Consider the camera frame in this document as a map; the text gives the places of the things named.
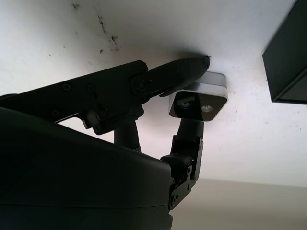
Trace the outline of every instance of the black mount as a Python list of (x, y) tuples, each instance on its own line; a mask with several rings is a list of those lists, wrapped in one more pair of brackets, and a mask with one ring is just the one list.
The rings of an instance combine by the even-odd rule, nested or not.
[[(142, 104), (168, 96), (200, 78), (209, 57), (179, 59), (148, 71), (135, 61), (40, 89), (0, 98), (0, 107), (50, 122), (77, 117), (97, 135), (115, 131), (114, 143), (141, 151), (135, 120)], [(190, 192), (199, 177), (203, 146), (203, 122), (181, 120), (171, 154), (161, 160), (171, 167), (169, 209)]]

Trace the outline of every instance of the black box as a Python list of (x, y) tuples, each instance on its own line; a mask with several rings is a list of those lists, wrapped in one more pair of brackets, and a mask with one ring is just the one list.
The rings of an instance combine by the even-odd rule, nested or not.
[(272, 102), (307, 104), (307, 0), (298, 0), (263, 54)]

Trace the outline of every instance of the ceiling stain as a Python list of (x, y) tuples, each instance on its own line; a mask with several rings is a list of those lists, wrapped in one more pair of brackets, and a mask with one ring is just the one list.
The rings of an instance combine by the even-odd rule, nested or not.
[(101, 15), (99, 15), (99, 14), (97, 14), (97, 17), (98, 17), (98, 19), (99, 19), (99, 24), (100, 24), (100, 26), (101, 26), (101, 28), (102, 28), (102, 31), (103, 31), (104, 35), (107, 37), (108, 41), (109, 41), (110, 43), (112, 43), (112, 44), (111, 44), (112, 47), (109, 47), (110, 51), (111, 51), (111, 52), (118, 52), (118, 51), (120, 50), (120, 48), (121, 48), (121, 47), (118, 45), (118, 36), (110, 35), (110, 34), (106, 31), (106, 24), (105, 24), (105, 22), (104, 22), (104, 18), (103, 18)]
[(102, 16), (99, 16), (99, 14), (97, 14), (97, 16), (98, 16), (99, 23), (100, 23), (100, 25), (101, 25), (102, 31), (103, 31), (104, 34), (107, 36), (106, 29), (105, 29), (105, 23), (103, 22), (103, 17), (102, 17)]
[(71, 4), (72, 5), (72, 7), (76, 10), (76, 11), (78, 11), (78, 9), (80, 8), (80, 4), (78, 4), (78, 3), (73, 3), (73, 4)]

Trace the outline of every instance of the wall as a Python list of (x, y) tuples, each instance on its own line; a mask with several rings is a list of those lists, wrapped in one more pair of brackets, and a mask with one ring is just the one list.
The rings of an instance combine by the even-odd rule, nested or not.
[(174, 230), (305, 230), (307, 189), (201, 179), (171, 215)]

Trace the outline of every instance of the black plastic housing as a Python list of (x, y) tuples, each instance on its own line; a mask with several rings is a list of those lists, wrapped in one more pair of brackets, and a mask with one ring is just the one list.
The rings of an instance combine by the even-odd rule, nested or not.
[(0, 229), (169, 230), (170, 166), (0, 108)]
[(307, 104), (307, 1), (298, 0), (263, 54), (272, 102)]

